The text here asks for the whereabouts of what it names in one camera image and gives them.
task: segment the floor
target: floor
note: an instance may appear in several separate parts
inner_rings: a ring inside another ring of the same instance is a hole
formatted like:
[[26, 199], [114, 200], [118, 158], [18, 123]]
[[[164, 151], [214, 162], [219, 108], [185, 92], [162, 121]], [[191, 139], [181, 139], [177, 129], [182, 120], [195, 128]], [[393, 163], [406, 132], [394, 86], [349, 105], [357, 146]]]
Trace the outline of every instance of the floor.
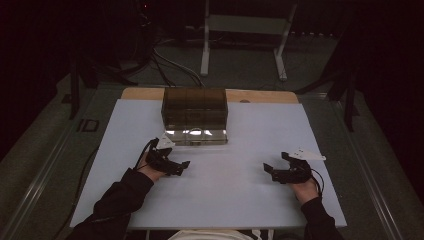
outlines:
[[[245, 39], [212, 44], [207, 87], [294, 91], [317, 80], [337, 39], [289, 36], [283, 59], [288, 80], [278, 79], [272, 46]], [[202, 42], [163, 41], [156, 48], [165, 58], [200, 72]], [[178, 86], [193, 86], [181, 71], [162, 66]], [[130, 76], [139, 86], [165, 84], [152, 63]], [[353, 119], [355, 131], [343, 124], [343, 102], [329, 102], [331, 85], [299, 95], [333, 180], [348, 226], [346, 239], [422, 239], [424, 209], [402, 172], [390, 145], [360, 92]], [[97, 89], [82, 88], [81, 109], [69, 120], [69, 76], [58, 84], [56, 98], [40, 113], [0, 165], [1, 239], [64, 239], [72, 204], [78, 198], [113, 111], [125, 86], [105, 80]], [[81, 119], [99, 121], [96, 132], [79, 131]], [[303, 234], [302, 229], [279, 229]]]

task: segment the dark background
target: dark background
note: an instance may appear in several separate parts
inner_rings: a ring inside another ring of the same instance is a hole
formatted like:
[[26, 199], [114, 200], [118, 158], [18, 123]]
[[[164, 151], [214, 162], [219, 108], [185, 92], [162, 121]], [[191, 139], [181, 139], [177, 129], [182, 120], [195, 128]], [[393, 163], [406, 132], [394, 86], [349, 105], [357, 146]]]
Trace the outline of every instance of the dark background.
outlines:
[[[199, 27], [203, 23], [202, 1], [149, 2], [154, 2], [154, 21], [180, 40], [186, 38], [185, 25]], [[238, 2], [226, 1], [227, 6], [214, 6], [214, 10], [252, 14], [242, 7], [235, 10], [232, 4]], [[266, 1], [251, 2], [266, 4]], [[56, 83], [68, 74], [69, 30], [75, 30], [78, 25], [90, 27], [82, 20], [89, 13], [92, 23], [103, 28], [95, 28], [96, 31], [87, 28], [91, 33], [88, 39], [105, 36], [109, 26], [102, 25], [98, 4], [99, 1], [78, 0], [0, 3], [1, 159], [55, 96]], [[292, 25], [297, 35], [312, 32], [340, 38], [326, 71], [352, 64], [358, 67], [357, 89], [364, 93], [422, 201], [423, 16], [421, 1], [299, 1]], [[99, 48], [93, 48], [93, 52], [104, 53], [100, 45], [96, 46]], [[120, 53], [116, 46], [113, 49], [105, 53], [111, 58], [108, 63]]]

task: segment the metal stand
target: metal stand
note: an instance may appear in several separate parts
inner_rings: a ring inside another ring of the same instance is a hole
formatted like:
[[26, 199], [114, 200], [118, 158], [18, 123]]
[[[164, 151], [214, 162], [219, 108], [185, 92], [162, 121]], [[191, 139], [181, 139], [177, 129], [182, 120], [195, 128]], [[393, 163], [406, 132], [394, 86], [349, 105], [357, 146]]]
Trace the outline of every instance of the metal stand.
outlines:
[[203, 43], [202, 65], [200, 75], [207, 76], [209, 70], [209, 31], [245, 32], [259, 34], [281, 34], [281, 43], [274, 49], [275, 63], [277, 65], [278, 77], [287, 80], [286, 70], [282, 59], [282, 53], [290, 32], [291, 23], [296, 12], [297, 4], [293, 4], [287, 19], [258, 18], [215, 15], [209, 12], [209, 0], [205, 7], [205, 38]]

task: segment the hand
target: hand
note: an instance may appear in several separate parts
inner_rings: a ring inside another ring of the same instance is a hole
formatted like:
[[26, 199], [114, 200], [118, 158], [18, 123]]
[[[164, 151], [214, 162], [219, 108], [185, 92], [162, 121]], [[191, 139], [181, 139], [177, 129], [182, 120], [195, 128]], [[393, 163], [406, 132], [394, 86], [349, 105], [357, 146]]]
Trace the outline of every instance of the hand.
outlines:
[[151, 168], [147, 163], [146, 163], [146, 157], [147, 157], [148, 153], [144, 153], [143, 158], [141, 159], [141, 163], [138, 166], [139, 169], [137, 170], [137, 172], [141, 172], [144, 175], [146, 175], [148, 178], [150, 178], [153, 182], [156, 182], [157, 180], [159, 180], [159, 178], [165, 176], [164, 172], [160, 172], [157, 171], [153, 168]]
[[288, 184], [288, 185], [294, 191], [297, 199], [302, 205], [308, 202], [309, 200], [312, 200], [319, 196], [316, 183], [312, 178], [310, 178], [308, 181], [304, 183]]

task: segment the table surface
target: table surface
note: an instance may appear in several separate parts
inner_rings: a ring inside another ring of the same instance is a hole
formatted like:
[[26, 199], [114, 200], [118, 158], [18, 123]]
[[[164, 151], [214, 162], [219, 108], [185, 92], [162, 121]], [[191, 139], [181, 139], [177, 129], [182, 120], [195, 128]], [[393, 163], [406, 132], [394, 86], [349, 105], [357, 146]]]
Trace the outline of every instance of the table surface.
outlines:
[[[262, 163], [266, 162], [276, 168], [288, 168], [279, 156], [282, 149], [291, 152], [301, 146], [319, 152], [302, 105], [290, 92], [226, 91], [229, 143], [174, 147], [171, 160], [191, 161], [189, 168], [181, 177], [168, 177], [155, 184], [142, 209], [133, 214], [130, 229], [304, 226], [304, 217], [292, 191], [287, 186], [272, 182], [271, 176], [262, 167]], [[128, 88], [123, 92], [111, 116], [71, 226], [87, 217], [95, 201], [110, 184], [119, 179], [126, 168], [132, 167], [140, 148], [152, 136], [163, 132], [158, 111], [161, 101], [150, 101], [162, 100], [163, 92], [164, 89], [159, 88]], [[310, 165], [324, 177], [324, 206], [336, 219], [337, 226], [345, 226], [346, 221], [324, 162], [313, 161]]]

